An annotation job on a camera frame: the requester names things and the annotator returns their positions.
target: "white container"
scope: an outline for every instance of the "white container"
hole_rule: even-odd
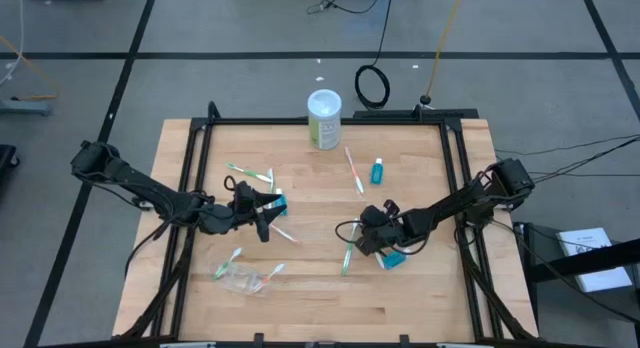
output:
[[[311,143],[319,149],[333,149],[340,143],[342,99],[329,89],[317,90],[307,100]]]

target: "blue bottle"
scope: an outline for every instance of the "blue bottle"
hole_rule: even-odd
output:
[[[398,252],[391,252],[388,256],[382,259],[384,269],[393,269],[407,260],[407,256]]]
[[[382,184],[382,173],[384,167],[382,166],[382,158],[376,158],[376,162],[371,168],[371,184]]]
[[[287,198],[285,198],[284,194],[282,194],[282,189],[276,188],[276,194],[280,194],[280,198],[278,198],[278,200],[276,200],[276,202],[274,204],[274,207],[278,207],[278,206],[287,204]],[[286,209],[283,210],[280,213],[280,215],[281,216],[286,216],[287,215],[287,210]]]

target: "wooden table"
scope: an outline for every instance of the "wooden table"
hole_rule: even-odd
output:
[[[165,121],[151,174],[174,189],[189,124]],[[471,171],[483,170],[495,161],[488,124],[463,120],[463,128]],[[452,135],[450,141],[457,157]],[[366,200],[356,194],[345,145],[365,181]],[[194,162],[199,151],[197,147]],[[384,183],[372,186],[368,175],[378,157],[384,163]],[[311,146],[306,126],[215,126],[204,188],[218,202],[232,198],[223,188],[228,174],[238,181],[246,179],[257,190],[269,189],[267,183],[231,171],[226,163],[265,173],[274,169],[276,186],[283,189],[289,205],[289,216],[275,224],[302,244],[292,244],[273,231],[269,243],[260,243],[255,226],[224,236],[198,233],[180,339],[251,341],[254,333],[262,332],[268,341],[397,342],[400,334],[409,334],[412,342],[473,341],[453,219],[438,226],[420,254],[390,271],[382,270],[374,256],[354,251],[347,277],[341,276],[346,245],[334,235],[338,222],[358,217],[366,205],[381,207],[390,198],[404,211],[428,207],[449,195],[438,127],[343,126],[340,146],[320,151]],[[461,176],[458,170],[460,186]],[[496,219],[510,225],[505,213],[496,213]],[[143,213],[137,240],[158,224],[155,213]],[[497,225],[488,226],[484,234],[496,292],[522,325],[537,334],[513,235]],[[156,293],[167,236],[145,247],[133,261],[114,334],[130,327]],[[264,273],[286,263],[264,296],[232,293],[212,281],[211,265],[228,259],[237,247],[244,250],[236,263]],[[490,335],[486,300],[477,292],[485,334]],[[168,317],[172,308],[170,297]],[[169,320],[163,332],[168,332]]]

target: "coiled black cable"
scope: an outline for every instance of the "coiled black cable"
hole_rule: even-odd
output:
[[[387,23],[389,22],[389,12],[391,12],[391,1],[392,0],[389,0],[389,3],[387,5],[387,14],[384,18],[384,27],[382,28],[382,36],[380,37],[380,46],[378,47],[378,53],[376,54],[376,59],[371,64],[363,65],[356,72],[356,79],[355,79],[356,94],[358,95],[358,99],[360,100],[362,105],[364,105],[364,107],[367,108],[368,110],[382,109],[389,101],[389,95],[391,94],[391,85],[389,84],[389,79],[382,72],[382,70],[380,70],[375,66],[376,63],[378,63],[378,59],[380,58],[380,53],[382,52],[382,44],[384,43],[384,36],[385,36],[385,33],[387,32]],[[378,78],[380,78],[380,81],[384,86],[384,97],[382,98],[382,100],[378,102],[370,101],[369,99],[367,99],[364,96],[364,94],[362,94],[362,90],[360,89],[360,76],[364,71],[368,71],[368,70],[375,73],[378,76]]]

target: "black cable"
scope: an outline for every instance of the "black cable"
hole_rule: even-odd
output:
[[[134,208],[138,208],[138,209],[142,209],[141,207],[135,205],[133,202],[131,202],[130,200],[128,200],[127,198],[125,198],[124,196],[122,196],[121,194],[119,194],[118,192],[111,190],[107,187],[103,187],[101,185],[98,185],[97,183],[94,183],[90,180],[86,180],[84,178],[80,178],[80,180],[84,183],[90,184],[93,187],[96,187],[98,189],[102,189],[103,191],[109,192],[111,194],[113,194],[114,196],[118,197],[120,200],[122,200],[123,202],[127,203],[128,205],[134,207]]]
[[[363,13],[367,13],[368,11],[371,10],[371,8],[373,8],[376,3],[378,2],[378,0],[373,0],[373,2],[371,3],[371,5],[369,5],[369,7],[365,10],[353,10],[353,9],[348,9],[345,7],[342,7],[338,4],[335,3],[336,0],[322,0],[322,2],[320,2],[319,4],[314,4],[310,7],[307,8],[307,14],[315,14],[315,13],[319,13],[322,12],[325,8],[330,8],[331,6],[336,7],[338,9],[340,9],[341,11],[345,11],[347,13],[352,13],[352,14],[363,14]]]
[[[356,78],[355,78],[355,89],[356,89],[356,94],[358,95],[358,100],[360,100],[360,102],[362,103],[362,105],[364,105],[364,107],[368,110],[371,109],[382,109],[387,102],[389,101],[389,95],[391,94],[391,85],[389,83],[389,79],[387,78],[387,76],[377,67],[375,67],[376,63],[378,63],[378,59],[380,58],[380,53],[382,52],[382,44],[384,43],[384,37],[385,34],[387,32],[387,23],[389,22],[389,13],[391,12],[391,1],[389,0],[389,3],[387,5],[387,14],[384,18],[384,27],[382,28],[382,36],[380,37],[380,45],[378,46],[378,52],[376,53],[376,59],[373,61],[373,63],[369,64],[369,65],[363,65],[362,67],[360,67],[358,69],[358,71],[356,72]],[[360,76],[362,75],[363,72],[365,71],[372,71],[373,73],[375,73],[378,78],[380,78],[380,81],[382,82],[382,85],[384,86],[384,97],[382,98],[382,100],[378,101],[378,102],[373,102],[370,101],[369,99],[367,99],[364,94],[362,94],[362,91],[360,90]]]
[[[551,172],[528,172],[529,174],[542,174],[542,175],[550,175],[553,174]],[[594,174],[575,174],[575,173],[561,173],[559,176],[566,177],[640,177],[640,174],[616,174],[616,173],[594,173]]]
[[[560,238],[558,238],[558,237],[554,237],[554,236],[550,236],[550,235],[548,235],[548,234],[546,234],[546,233],[542,233],[542,232],[540,232],[538,229],[536,229],[536,228],[533,226],[533,224],[528,225],[528,226],[527,226],[527,228],[528,228],[528,229],[531,229],[531,230],[532,230],[532,231],[534,231],[536,234],[539,234],[539,235],[541,235],[541,236],[543,236],[543,237],[545,237],[545,238],[547,238],[547,239],[550,239],[550,240],[553,240],[553,241],[556,241],[556,242],[559,242],[559,243],[566,243],[566,244],[571,244],[571,245],[575,245],[575,246],[580,246],[580,247],[585,247],[585,248],[589,248],[589,249],[594,249],[593,247],[588,246],[588,245],[584,245],[584,244],[580,244],[580,243],[574,243],[574,242],[569,242],[569,241],[566,241],[566,240],[562,240],[562,239],[560,239]]]
[[[166,220],[164,222],[162,222],[162,224],[160,224],[158,226],[158,228],[154,229],[153,232],[151,232],[148,236],[144,237],[143,240],[140,241],[140,243],[138,243],[133,250],[131,251],[131,253],[129,254],[129,257],[127,258],[127,262],[124,265],[124,277],[127,277],[127,273],[129,272],[129,265],[131,264],[131,261],[133,260],[133,257],[136,255],[136,253],[140,250],[140,248],[142,248],[142,246],[147,243],[154,235],[156,235],[156,233],[158,233],[160,230],[165,229],[166,227],[169,226],[169,224],[171,224],[171,221]]]
[[[232,183],[232,185],[231,185],[231,186],[229,186],[229,185],[227,184],[227,181],[231,182],[231,183]],[[235,180],[235,178],[233,178],[233,176],[230,176],[230,175],[226,176],[226,177],[224,178],[224,182],[223,182],[223,184],[224,184],[224,189],[226,189],[226,190],[228,190],[228,191],[233,192],[234,190],[236,190],[236,185],[237,185],[237,184],[236,184],[236,180]]]
[[[521,156],[532,156],[532,155],[555,152],[555,151],[559,151],[559,150],[570,150],[570,149],[574,149],[574,148],[588,147],[588,146],[592,146],[592,145],[595,145],[595,144],[606,143],[606,142],[611,142],[611,141],[620,140],[620,139],[635,138],[635,137],[638,137],[638,136],[640,136],[640,134],[633,134],[633,135],[621,136],[621,137],[613,137],[613,138],[597,140],[597,141],[593,141],[593,142],[589,142],[589,143],[576,144],[576,145],[572,145],[572,146],[568,146],[568,147],[559,147],[559,148],[546,149],[546,150],[541,150],[541,151],[536,151],[536,152],[522,153],[522,152],[518,152],[518,151],[504,150],[504,149],[496,149],[496,152],[502,152],[502,153],[508,153],[508,154],[517,154],[517,155],[521,155]]]
[[[338,236],[338,238],[340,238],[341,241],[345,242],[345,243],[350,243],[350,244],[356,244],[356,241],[350,241],[346,238],[344,238],[343,236],[340,235],[340,233],[338,233],[338,229],[340,229],[340,227],[342,227],[345,224],[353,224],[353,223],[358,223],[358,224],[362,224],[362,221],[359,220],[352,220],[352,221],[344,221],[342,223],[338,223],[338,225],[336,226],[335,232],[336,235]]]
[[[307,14],[316,14],[322,12],[325,8],[329,8],[336,0],[322,0],[318,4],[307,7]]]
[[[482,231],[484,228],[486,227],[486,225],[480,226],[480,225],[473,225],[473,226],[468,226],[468,227],[464,227],[464,228],[473,228],[474,229],[474,236],[473,239],[471,239],[469,242],[462,244],[462,242],[460,242],[460,234],[464,234],[464,228],[462,230],[460,229],[454,229],[453,231],[453,240],[460,246],[460,247],[468,247],[470,245],[472,245],[473,243],[476,242],[476,240],[478,239],[479,234],[476,234],[475,229],[478,228],[480,231]]]
[[[549,262],[547,262],[544,258],[540,257],[540,255],[536,252],[534,252],[528,245],[527,243],[522,239],[522,237],[520,237],[518,234],[515,234],[515,231],[513,230],[512,227],[509,227],[508,225],[502,223],[502,222],[498,222],[495,219],[492,219],[492,221],[494,223],[497,223],[498,225],[508,229],[510,232],[514,233],[514,236],[516,237],[516,240],[518,241],[518,243],[520,244],[520,246],[522,246],[522,248],[524,248],[525,250],[527,250],[530,254],[533,254],[534,256],[536,256],[536,258],[538,258],[542,264],[544,264],[545,267],[547,267],[547,269],[549,269],[549,271],[558,279],[560,279],[562,282],[564,282],[566,285],[568,285],[571,289],[573,289],[574,291],[580,293],[583,297],[589,299],[590,301],[592,301],[593,303],[595,303],[596,305],[600,306],[601,308],[616,314],[634,324],[640,324],[640,320],[624,313],[621,312],[615,308],[611,308],[608,305],[600,302],[599,300],[593,298],[592,296],[584,293],[580,288],[576,287],[572,282],[570,282],[566,277],[564,277],[562,274],[560,274],[560,272],[558,272],[555,268],[553,268],[553,266],[551,264],[549,264]]]
[[[628,141],[626,141],[626,142],[624,142],[624,143],[622,143],[620,145],[617,145],[617,146],[615,146],[615,147],[613,147],[611,149],[608,149],[608,150],[606,150],[604,152],[597,153],[597,154],[593,155],[591,158],[587,158],[587,159],[584,159],[582,161],[571,163],[571,164],[569,164],[567,166],[559,168],[559,169],[557,169],[556,171],[552,172],[549,175],[542,176],[542,177],[539,177],[539,178],[535,179],[534,182],[535,183],[541,183],[541,182],[544,182],[546,180],[555,178],[557,176],[572,172],[572,171],[582,167],[583,165],[585,165],[587,163],[593,162],[594,160],[596,160],[598,158],[601,158],[601,157],[603,157],[603,156],[605,156],[605,155],[607,155],[607,154],[609,154],[611,152],[614,152],[614,151],[616,151],[616,150],[618,150],[620,148],[623,148],[623,147],[626,147],[626,146],[628,146],[628,145],[630,145],[632,143],[635,143],[638,140],[640,140],[640,136],[637,136],[634,139],[630,139],[630,140],[628,140]]]
[[[392,218],[389,218],[389,221],[391,222],[392,225],[395,225],[393,223]],[[344,222],[338,223],[338,225],[336,225],[335,233],[336,233],[336,236],[338,236],[338,238],[340,238],[341,241],[343,241],[345,243],[350,243],[350,244],[356,244],[357,243],[356,241],[351,241],[351,240],[348,240],[348,239],[344,238],[343,236],[340,235],[340,233],[338,233],[338,230],[340,229],[340,227],[342,227],[345,224],[353,224],[353,223],[362,224],[362,221],[360,221],[360,220],[350,220],[350,221],[344,221]],[[418,247],[418,249],[416,249],[415,251],[412,251],[412,252],[405,252],[403,250],[395,248],[392,244],[389,244],[388,242],[385,242],[385,243],[394,252],[400,253],[402,255],[416,255],[416,254],[420,253],[424,249],[424,247],[427,245],[427,240],[425,239],[424,241],[422,241],[422,245],[420,245],[420,247]]]

